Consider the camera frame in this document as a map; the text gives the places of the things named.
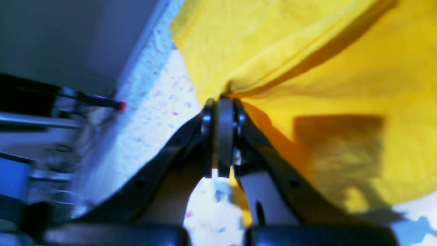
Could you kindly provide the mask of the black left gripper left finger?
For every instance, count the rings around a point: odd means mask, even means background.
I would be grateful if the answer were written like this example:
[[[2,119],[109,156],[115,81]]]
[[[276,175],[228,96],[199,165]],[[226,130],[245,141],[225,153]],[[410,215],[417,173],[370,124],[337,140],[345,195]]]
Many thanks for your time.
[[[212,176],[215,109],[209,99],[122,188],[77,221],[183,225],[193,189]]]

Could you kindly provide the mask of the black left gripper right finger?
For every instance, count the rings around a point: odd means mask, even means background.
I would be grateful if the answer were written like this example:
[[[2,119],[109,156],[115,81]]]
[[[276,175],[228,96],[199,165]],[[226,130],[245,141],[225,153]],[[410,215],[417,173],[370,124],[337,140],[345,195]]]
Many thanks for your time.
[[[217,154],[220,175],[233,167],[254,226],[368,226],[326,200],[283,159],[238,99],[217,102]]]

